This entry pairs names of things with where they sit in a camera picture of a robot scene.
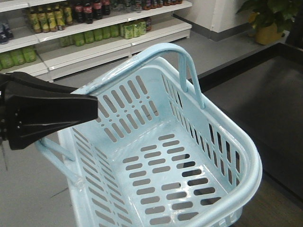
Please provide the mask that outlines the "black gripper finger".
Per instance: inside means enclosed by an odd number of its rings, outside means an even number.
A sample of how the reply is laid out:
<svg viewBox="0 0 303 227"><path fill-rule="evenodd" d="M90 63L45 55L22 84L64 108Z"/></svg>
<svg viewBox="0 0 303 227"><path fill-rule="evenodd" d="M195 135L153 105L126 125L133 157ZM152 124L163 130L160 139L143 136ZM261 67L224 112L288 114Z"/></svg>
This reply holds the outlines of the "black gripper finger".
<svg viewBox="0 0 303 227"><path fill-rule="evenodd" d="M4 105L5 138L12 150L98 116L98 99L88 95L7 89Z"/></svg>
<svg viewBox="0 0 303 227"><path fill-rule="evenodd" d="M8 81L13 81L26 87L36 88L50 92L66 93L66 94L70 94L71 92L77 89L76 87L68 87L68 86L58 85L48 81L44 81L42 79L33 77L25 72L12 72L5 74L1 73L0 84L2 85Z"/></svg>

